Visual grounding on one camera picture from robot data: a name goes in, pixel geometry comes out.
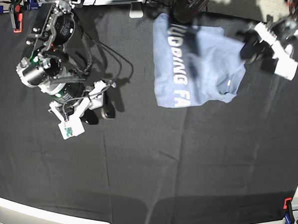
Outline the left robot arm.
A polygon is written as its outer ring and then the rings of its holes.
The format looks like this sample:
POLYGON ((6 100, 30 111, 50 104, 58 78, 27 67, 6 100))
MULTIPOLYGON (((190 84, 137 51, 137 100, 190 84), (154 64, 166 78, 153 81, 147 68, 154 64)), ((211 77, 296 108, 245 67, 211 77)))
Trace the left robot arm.
POLYGON ((275 61, 292 57, 291 41, 298 40, 298 0, 285 0, 289 15, 274 22, 272 16, 265 23, 251 23, 244 31, 245 45, 240 51, 241 59, 248 63, 259 58, 275 61))

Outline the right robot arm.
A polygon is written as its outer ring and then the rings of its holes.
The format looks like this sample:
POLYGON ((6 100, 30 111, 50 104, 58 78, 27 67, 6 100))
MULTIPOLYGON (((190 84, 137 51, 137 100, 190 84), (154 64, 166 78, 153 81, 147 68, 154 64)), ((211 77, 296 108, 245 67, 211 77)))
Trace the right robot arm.
POLYGON ((100 110, 104 119, 115 118, 115 108, 106 92, 115 87, 116 80, 99 80, 86 85, 93 56, 87 33, 74 12, 75 5, 73 0, 46 0, 42 3, 26 38, 16 73, 27 87, 38 87, 53 97, 49 112, 61 122, 77 118, 83 123, 96 125, 99 120, 96 110, 100 110), (83 65, 66 51, 74 31, 79 32, 85 50, 83 65))

